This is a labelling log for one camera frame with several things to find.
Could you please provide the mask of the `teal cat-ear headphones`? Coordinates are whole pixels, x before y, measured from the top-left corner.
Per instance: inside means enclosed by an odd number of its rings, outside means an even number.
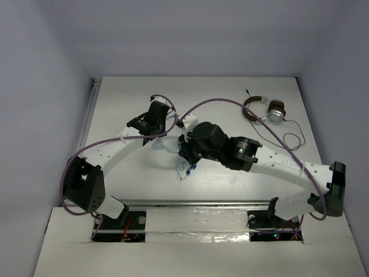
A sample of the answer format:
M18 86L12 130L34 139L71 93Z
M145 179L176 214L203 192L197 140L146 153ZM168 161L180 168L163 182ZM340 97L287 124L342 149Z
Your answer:
M160 151L165 150L171 154L178 154L179 152L179 141L178 137L181 135L181 130L177 127L174 127L171 133L168 135L156 138L153 141L153 144L151 146L151 150L153 151Z

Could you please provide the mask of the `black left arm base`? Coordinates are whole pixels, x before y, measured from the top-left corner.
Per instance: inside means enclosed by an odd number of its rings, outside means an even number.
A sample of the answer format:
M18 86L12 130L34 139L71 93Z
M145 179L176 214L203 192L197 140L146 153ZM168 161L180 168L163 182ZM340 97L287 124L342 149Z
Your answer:
M100 216L93 215L93 218L93 242L145 242L146 211L129 211L122 224L104 216L100 227Z

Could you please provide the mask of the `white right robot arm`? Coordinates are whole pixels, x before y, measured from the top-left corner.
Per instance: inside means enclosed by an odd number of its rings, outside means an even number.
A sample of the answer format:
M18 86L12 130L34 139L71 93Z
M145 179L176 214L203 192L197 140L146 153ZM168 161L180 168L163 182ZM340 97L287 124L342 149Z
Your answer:
M303 190L299 193L271 199L266 213L271 226L281 226L286 220L312 212L330 217L343 215L346 183L343 163L297 162L256 140L228 137L219 126L210 122L198 124L178 140L178 154L190 165L207 159L230 170L268 175L301 187Z

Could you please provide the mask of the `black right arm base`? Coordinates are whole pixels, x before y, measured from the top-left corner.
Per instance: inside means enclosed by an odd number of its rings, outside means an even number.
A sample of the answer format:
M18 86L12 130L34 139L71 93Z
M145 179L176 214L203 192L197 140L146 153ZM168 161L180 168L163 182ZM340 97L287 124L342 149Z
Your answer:
M300 220L277 217L275 207L278 197L271 199L267 209L247 211L246 227L251 242L299 241L303 242Z

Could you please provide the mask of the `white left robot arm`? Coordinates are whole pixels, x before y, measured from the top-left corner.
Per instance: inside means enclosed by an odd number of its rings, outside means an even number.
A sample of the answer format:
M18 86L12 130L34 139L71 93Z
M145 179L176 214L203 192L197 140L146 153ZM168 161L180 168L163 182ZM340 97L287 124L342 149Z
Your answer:
M115 138L80 149L64 169L59 196L72 215L98 213L115 227L128 221L126 206L106 188L104 178L119 162L148 142L165 136L166 117L174 105L164 96L151 97L149 110L132 120Z

